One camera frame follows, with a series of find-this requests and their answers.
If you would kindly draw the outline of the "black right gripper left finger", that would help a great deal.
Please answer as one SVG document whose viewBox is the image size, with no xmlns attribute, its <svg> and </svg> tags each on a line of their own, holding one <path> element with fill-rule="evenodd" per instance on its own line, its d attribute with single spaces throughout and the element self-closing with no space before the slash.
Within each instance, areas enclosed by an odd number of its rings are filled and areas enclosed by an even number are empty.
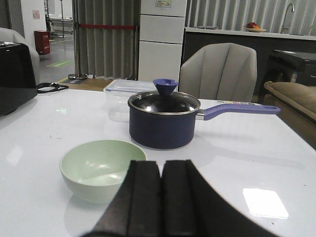
<svg viewBox="0 0 316 237">
<path fill-rule="evenodd" d="M 131 161 L 126 177 L 86 237 L 158 237 L 160 174 L 154 161 Z"/>
</svg>

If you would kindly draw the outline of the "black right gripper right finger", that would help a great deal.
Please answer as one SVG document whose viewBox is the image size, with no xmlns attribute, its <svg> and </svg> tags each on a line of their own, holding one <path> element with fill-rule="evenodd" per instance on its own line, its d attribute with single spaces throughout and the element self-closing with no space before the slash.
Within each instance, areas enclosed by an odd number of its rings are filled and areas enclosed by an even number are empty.
<svg viewBox="0 0 316 237">
<path fill-rule="evenodd" d="M 162 183 L 166 237 L 274 236 L 225 201 L 191 160 L 168 160 Z"/>
</svg>

